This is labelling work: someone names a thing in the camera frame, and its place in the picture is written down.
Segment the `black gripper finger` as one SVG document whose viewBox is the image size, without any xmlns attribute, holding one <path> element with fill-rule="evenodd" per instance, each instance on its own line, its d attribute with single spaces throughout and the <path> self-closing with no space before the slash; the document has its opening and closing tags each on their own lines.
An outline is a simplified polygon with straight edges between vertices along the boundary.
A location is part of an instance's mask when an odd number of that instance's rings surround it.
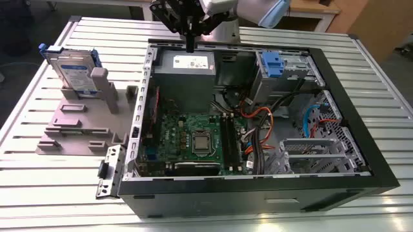
<svg viewBox="0 0 413 232">
<path fill-rule="evenodd" d="M 153 0 L 150 3 L 152 13 L 173 33 L 180 33 L 186 42 L 186 51 L 192 52 L 192 33 L 186 9 L 188 2 L 185 0 Z"/>
<path fill-rule="evenodd" d="M 238 43 L 240 24 L 238 18 L 230 12 L 209 16 L 202 21 L 190 20 L 192 52 L 198 42 Z"/>
</svg>

